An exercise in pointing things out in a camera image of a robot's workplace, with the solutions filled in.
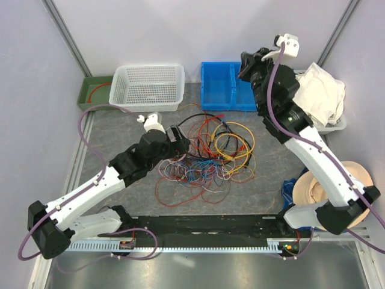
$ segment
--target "white wall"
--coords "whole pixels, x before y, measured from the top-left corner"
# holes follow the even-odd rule
[[[239,61],[271,47],[276,34],[300,38],[292,63],[317,61],[348,0],[55,0],[93,75],[124,64],[179,63],[200,80],[202,61]]]
[[[2,1],[0,38],[0,288],[21,289],[34,265],[17,258],[27,209],[63,192],[83,75],[40,0]]]
[[[333,152],[342,160],[356,161],[371,174],[382,192],[376,209],[385,218],[385,2],[362,1],[324,68],[346,84],[348,126],[330,134]],[[385,249],[385,230],[373,217],[366,218],[373,242]],[[385,256],[376,254],[379,272]]]

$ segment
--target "beige hat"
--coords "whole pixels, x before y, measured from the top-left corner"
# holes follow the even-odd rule
[[[364,186],[373,185],[373,181],[369,173],[363,166],[353,161],[343,161],[343,166]],[[308,205],[315,202],[321,202],[327,199],[327,194],[316,180],[311,172],[304,173],[293,188],[293,202],[296,205]],[[360,223],[369,214],[369,209],[366,209],[358,218],[356,218],[348,228],[354,227]]]

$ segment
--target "white cloth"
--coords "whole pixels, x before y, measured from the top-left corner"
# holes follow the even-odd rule
[[[301,87],[293,101],[302,108],[316,126],[335,125],[343,111],[345,84],[312,63],[304,74],[297,75]]]

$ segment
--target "blue plastic bin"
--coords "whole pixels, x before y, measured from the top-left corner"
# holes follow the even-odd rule
[[[257,110],[250,83],[237,78],[240,67],[240,62],[202,62],[202,110]]]

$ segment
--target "hat brim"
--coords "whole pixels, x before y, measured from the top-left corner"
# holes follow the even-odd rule
[[[353,161],[343,161],[343,166],[360,182],[365,186],[373,185],[372,178],[368,171],[363,166]],[[310,186],[312,182],[316,181],[314,175],[311,172],[304,173],[298,181],[295,183],[293,188],[293,203],[296,205],[308,205],[313,204],[314,201],[310,197]],[[369,214],[369,209],[366,209],[361,215],[358,216],[348,228],[352,228],[358,223],[362,222],[363,219]],[[324,227],[317,227],[318,229],[326,231]]]

